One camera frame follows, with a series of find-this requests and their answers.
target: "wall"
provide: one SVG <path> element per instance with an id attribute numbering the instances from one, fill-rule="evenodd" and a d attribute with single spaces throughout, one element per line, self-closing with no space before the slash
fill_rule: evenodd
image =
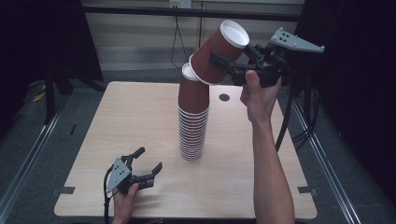
<path id="1" fill-rule="evenodd" d="M 302 0 L 276 1 L 192 1 L 194 9 L 246 11 L 260 13 L 300 14 Z M 169 7 L 169 1 L 83 0 L 83 4 L 103 4 L 128 7 Z M 175 40 L 176 18 L 169 16 L 86 14 L 102 70 L 168 68 Z M 213 34 L 225 19 L 177 18 L 187 56 Z M 294 32 L 296 22 L 233 20 L 249 34 L 250 43 L 265 46 L 280 26 Z M 181 41 L 177 35 L 174 60 L 177 66 L 185 63 Z"/>

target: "human hand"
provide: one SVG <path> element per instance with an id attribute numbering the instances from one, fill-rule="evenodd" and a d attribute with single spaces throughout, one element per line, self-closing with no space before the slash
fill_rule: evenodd
<path id="1" fill-rule="evenodd" d="M 116 190 L 113 189 L 113 224 L 126 224 L 131 219 L 132 210 L 134 207 L 134 196 L 136 195 L 138 189 L 138 184 L 132 184 L 132 186 L 128 189 L 127 195 L 123 195 L 120 192 L 116 193 Z"/>
<path id="2" fill-rule="evenodd" d="M 280 79 L 275 86 L 262 88 L 260 78 L 253 70 L 246 72 L 247 84 L 243 86 L 241 102 L 247 107 L 247 117 L 252 123 L 271 122 L 271 115 L 280 90 Z"/>

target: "black pole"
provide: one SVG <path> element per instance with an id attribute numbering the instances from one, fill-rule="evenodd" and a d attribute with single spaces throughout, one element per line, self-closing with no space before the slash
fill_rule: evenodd
<path id="1" fill-rule="evenodd" d="M 132 15 L 154 15 L 154 16 L 179 16 L 198 18 L 224 18 L 242 19 L 256 21 L 315 21 L 312 18 L 304 18 L 293 14 L 256 13 L 240 11 L 218 11 L 206 9 L 186 9 L 167 7 L 115 7 L 106 5 L 83 4 L 82 6 L 35 4 L 30 5 L 33 10 L 78 10 L 89 13 L 109 14 L 132 14 Z"/>

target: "human arm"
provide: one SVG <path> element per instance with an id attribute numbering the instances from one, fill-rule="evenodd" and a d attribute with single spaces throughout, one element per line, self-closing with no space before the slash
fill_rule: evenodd
<path id="1" fill-rule="evenodd" d="M 288 182 L 276 152 L 271 116 L 280 82 L 262 89 L 254 71 L 246 73 L 241 101 L 253 129 L 254 192 L 257 223 L 294 223 L 294 207 Z"/>
<path id="2" fill-rule="evenodd" d="M 126 224 L 131 219 L 132 210 L 134 207 L 134 196 L 139 188 L 138 184 L 132 184 L 128 189 L 127 195 L 115 193 L 114 201 L 114 218 L 113 224 Z"/>

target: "black curtain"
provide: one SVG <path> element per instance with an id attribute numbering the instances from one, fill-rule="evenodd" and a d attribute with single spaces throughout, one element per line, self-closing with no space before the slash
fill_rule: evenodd
<path id="1" fill-rule="evenodd" d="M 300 22 L 296 34 L 326 46 L 308 63 L 314 86 L 356 157 L 396 204 L 396 3 L 305 0 L 303 14 L 321 20 Z"/>
<path id="2" fill-rule="evenodd" d="M 23 105 L 27 88 L 51 71 L 68 78 L 103 80 L 85 14 L 32 5 L 77 5 L 78 0 L 0 1 L 0 135 Z"/>

